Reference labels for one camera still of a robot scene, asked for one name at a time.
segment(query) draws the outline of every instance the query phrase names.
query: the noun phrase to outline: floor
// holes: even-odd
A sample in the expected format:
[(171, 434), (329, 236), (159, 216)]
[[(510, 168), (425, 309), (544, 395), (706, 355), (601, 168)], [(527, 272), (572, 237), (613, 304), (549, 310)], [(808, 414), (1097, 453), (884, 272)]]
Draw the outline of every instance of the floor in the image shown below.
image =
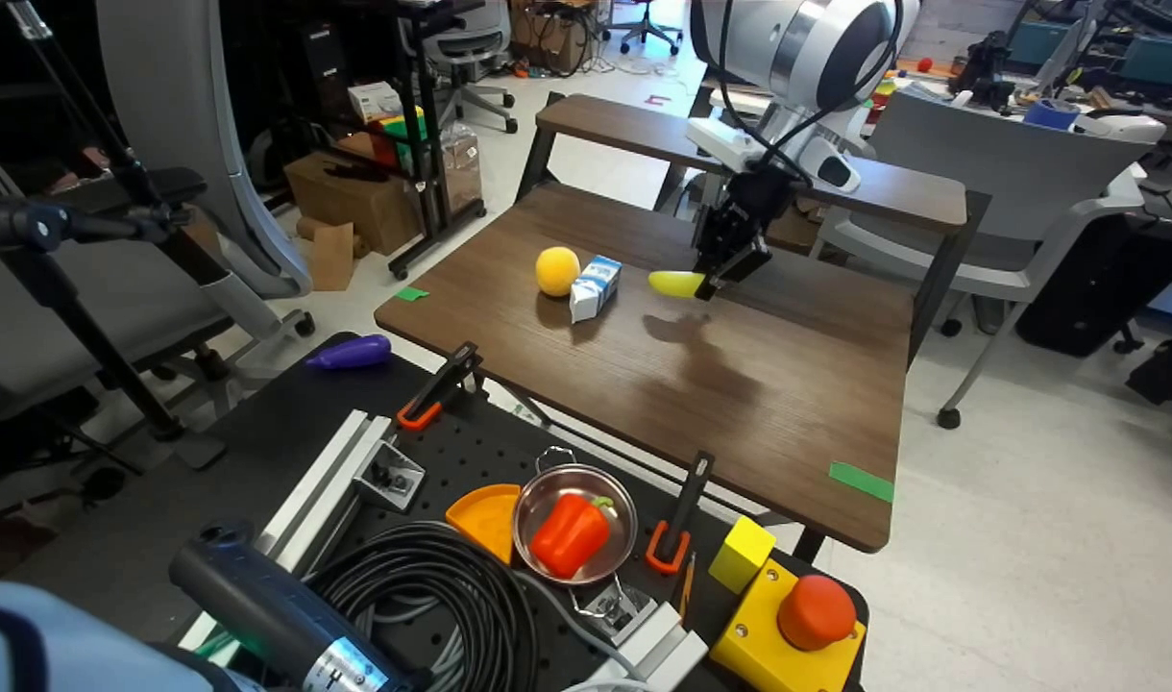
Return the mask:
[[(701, 64), (669, 63), (664, 45), (606, 50), (568, 82), (503, 82), (523, 132), (476, 127), (487, 207), (510, 203), (549, 93), (683, 117), (697, 82)], [(660, 180), (660, 164), (582, 141), (558, 148), (554, 175), (630, 203), (650, 203)], [(395, 287), (370, 259), (352, 293), (277, 309), (313, 309), (323, 335), (373, 332)], [(1077, 363), (1011, 344), (969, 395), (965, 426), (942, 431), (934, 407), (977, 350), (977, 332), (929, 337), (913, 369), (893, 548), (831, 544), (818, 560), (873, 605), (869, 690), (1172, 692), (1172, 407), (1121, 387), (1147, 355)]]

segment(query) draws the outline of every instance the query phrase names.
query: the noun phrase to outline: yellow box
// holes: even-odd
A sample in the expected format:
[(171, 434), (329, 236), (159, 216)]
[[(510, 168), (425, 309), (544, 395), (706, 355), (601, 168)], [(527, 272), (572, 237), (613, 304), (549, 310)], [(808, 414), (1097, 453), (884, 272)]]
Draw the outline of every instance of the yellow box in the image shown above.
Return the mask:
[(787, 646), (782, 640), (776, 612), (796, 583), (796, 574), (768, 560), (750, 583), (724, 640), (712, 646), (712, 660), (763, 692), (841, 692), (863, 653), (866, 623), (852, 623), (850, 640), (824, 651)]
[(747, 594), (747, 583), (763, 574), (763, 567), (772, 557), (772, 551), (776, 551), (776, 535), (767, 530), (763, 522), (740, 514), (724, 551), (712, 557), (706, 574), (724, 590)]

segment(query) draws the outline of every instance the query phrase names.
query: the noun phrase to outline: desk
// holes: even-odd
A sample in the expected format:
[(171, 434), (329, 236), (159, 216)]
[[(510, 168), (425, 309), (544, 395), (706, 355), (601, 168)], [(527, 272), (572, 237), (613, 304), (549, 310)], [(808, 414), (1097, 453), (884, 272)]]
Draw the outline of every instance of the desk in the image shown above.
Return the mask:
[[(677, 168), (727, 175), (724, 161), (701, 154), (687, 141), (687, 120), (672, 120), (664, 113), (627, 107), (627, 104), (596, 100), (596, 98), (549, 98), (549, 107), (544, 107), (544, 117), (537, 117), (536, 152), (523, 168), (514, 200), (523, 200), (536, 184), (554, 180), (546, 164), (549, 164), (558, 135), (660, 159)], [(969, 191), (965, 184), (956, 184), (951, 177), (929, 177), (929, 175), (884, 164), (873, 159), (850, 159), (850, 161), (863, 175), (858, 191), (808, 189), (801, 196), (818, 200), (818, 203), (841, 203), (841, 207), (852, 207), (866, 216), (913, 220), (913, 222), (942, 236), (934, 264), (915, 293), (913, 355), (920, 355), (920, 345), (969, 255), (973, 232), (983, 220), (988, 196)]]
[[(572, 332), (537, 298), (554, 244), (627, 262), (601, 325)], [(787, 255), (706, 304), (646, 287), (646, 268), (687, 259), (672, 216), (537, 184), (377, 325), (440, 355), (476, 344), (496, 382), (681, 464), (712, 449), (714, 480), (802, 518), (814, 551), (824, 535), (882, 551), (893, 504), (836, 483), (831, 462), (896, 480), (913, 293)]]

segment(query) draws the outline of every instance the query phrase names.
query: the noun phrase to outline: green tape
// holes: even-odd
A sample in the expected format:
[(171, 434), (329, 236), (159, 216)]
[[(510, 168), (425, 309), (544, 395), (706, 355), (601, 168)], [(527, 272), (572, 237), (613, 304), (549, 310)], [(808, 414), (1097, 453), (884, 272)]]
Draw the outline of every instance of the green tape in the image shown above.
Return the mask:
[(863, 496), (873, 496), (873, 501), (884, 501), (884, 504), (893, 504), (893, 496), (896, 496), (896, 483), (890, 478), (875, 478), (875, 473), (858, 469), (850, 462), (836, 462), (831, 480), (840, 480), (845, 487), (858, 487)]
[(431, 298), (431, 293), (425, 293), (425, 287), (416, 287), (416, 286), (408, 286), (408, 287), (395, 293), (400, 304), (425, 304), (428, 298)]

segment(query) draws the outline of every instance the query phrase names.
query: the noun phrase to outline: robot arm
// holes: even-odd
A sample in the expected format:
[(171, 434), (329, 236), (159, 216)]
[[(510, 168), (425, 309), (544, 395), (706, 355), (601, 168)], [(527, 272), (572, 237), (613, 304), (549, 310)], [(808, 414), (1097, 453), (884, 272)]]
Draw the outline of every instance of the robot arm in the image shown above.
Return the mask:
[(801, 189), (863, 189), (840, 140), (863, 140), (869, 93), (915, 14), (920, 0), (691, 0), (701, 58), (772, 100), (763, 127), (691, 120), (691, 141), (736, 168), (701, 216), (701, 300), (772, 259), (767, 232)]

